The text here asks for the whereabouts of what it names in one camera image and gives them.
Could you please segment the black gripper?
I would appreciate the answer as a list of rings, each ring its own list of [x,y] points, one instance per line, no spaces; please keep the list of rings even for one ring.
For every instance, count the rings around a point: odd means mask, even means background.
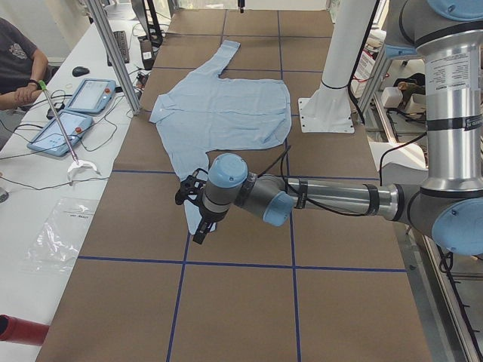
[[[203,244],[206,234],[214,232],[217,227],[217,223],[221,220],[220,213],[204,212],[202,213],[202,219],[198,224],[198,228],[192,237],[192,241],[197,244]]]

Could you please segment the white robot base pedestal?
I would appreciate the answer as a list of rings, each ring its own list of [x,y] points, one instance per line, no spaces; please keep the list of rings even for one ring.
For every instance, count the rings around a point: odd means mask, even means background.
[[[373,0],[340,3],[319,89],[310,98],[298,100],[302,132],[355,132],[349,90],[378,6]]]

